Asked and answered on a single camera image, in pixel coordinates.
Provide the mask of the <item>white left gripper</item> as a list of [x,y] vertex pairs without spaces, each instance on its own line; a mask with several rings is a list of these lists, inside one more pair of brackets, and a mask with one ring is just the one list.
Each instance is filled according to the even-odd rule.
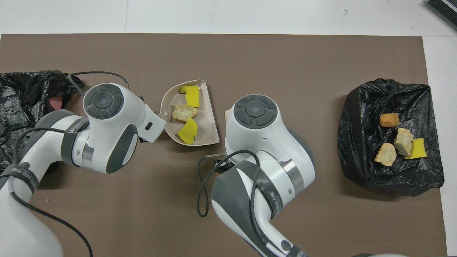
[[140,116],[137,122],[137,131],[139,135],[139,141],[141,143],[150,142],[153,143],[161,135],[167,122],[156,115],[152,109],[142,103],[140,109]]

